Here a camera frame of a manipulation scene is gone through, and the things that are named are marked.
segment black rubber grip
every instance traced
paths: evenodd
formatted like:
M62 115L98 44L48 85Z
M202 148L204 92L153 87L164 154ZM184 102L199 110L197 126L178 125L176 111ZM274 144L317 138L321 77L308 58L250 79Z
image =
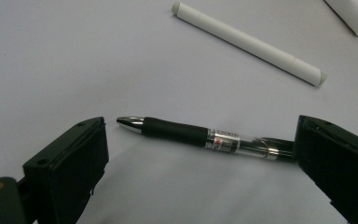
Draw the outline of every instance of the black rubber grip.
M182 142L197 147L205 147L208 129L146 117L144 118L142 134L149 137Z

